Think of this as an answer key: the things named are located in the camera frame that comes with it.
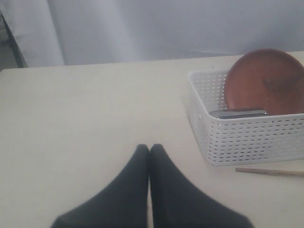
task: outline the white curtain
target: white curtain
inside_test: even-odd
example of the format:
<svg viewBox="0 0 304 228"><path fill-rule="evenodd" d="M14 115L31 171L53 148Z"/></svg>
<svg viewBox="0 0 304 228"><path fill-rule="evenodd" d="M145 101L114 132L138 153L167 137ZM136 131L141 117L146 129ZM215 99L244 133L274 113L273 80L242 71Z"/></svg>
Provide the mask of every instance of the white curtain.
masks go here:
<svg viewBox="0 0 304 228"><path fill-rule="evenodd" d="M29 66L304 50L303 0L0 0L0 9Z"/></svg>

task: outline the chopstick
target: chopstick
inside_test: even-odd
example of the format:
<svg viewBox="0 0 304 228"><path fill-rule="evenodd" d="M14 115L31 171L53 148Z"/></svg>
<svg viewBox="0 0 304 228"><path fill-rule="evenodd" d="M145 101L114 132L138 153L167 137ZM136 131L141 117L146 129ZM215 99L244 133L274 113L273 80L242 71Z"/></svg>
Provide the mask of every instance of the chopstick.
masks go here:
<svg viewBox="0 0 304 228"><path fill-rule="evenodd" d="M257 173L257 174L273 175L273 176L304 177L304 172L299 172L299 171L236 168L236 172L248 172L248 173Z"/></svg>

